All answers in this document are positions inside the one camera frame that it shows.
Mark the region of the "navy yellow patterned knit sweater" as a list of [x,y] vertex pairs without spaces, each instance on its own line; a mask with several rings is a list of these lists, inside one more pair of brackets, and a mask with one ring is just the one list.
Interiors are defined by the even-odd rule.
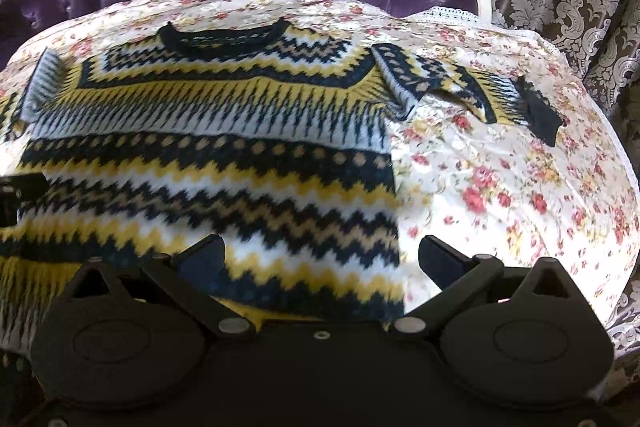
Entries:
[[288,20],[155,34],[67,65],[45,50],[1,99],[24,139],[1,225],[1,346],[27,353],[79,265],[129,268],[203,237],[206,294],[286,317],[405,312],[392,139],[430,94],[553,145],[562,117],[524,78],[359,44]]

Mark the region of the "floral bed cover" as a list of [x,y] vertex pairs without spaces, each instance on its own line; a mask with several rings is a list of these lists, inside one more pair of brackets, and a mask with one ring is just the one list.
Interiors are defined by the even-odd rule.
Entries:
[[338,38],[390,41],[424,56],[496,74],[526,74],[566,125],[555,147],[526,130],[486,126],[462,108],[427,98],[410,124],[393,127],[406,305],[436,294],[418,271],[416,247],[433,234],[462,253],[507,265],[559,259],[611,336],[616,355],[639,346],[639,190],[608,120],[552,44],[456,9],[403,18],[359,1],[138,0],[54,25],[30,38],[1,71],[3,94],[20,92],[45,49],[88,57],[152,34],[269,24],[279,18]]

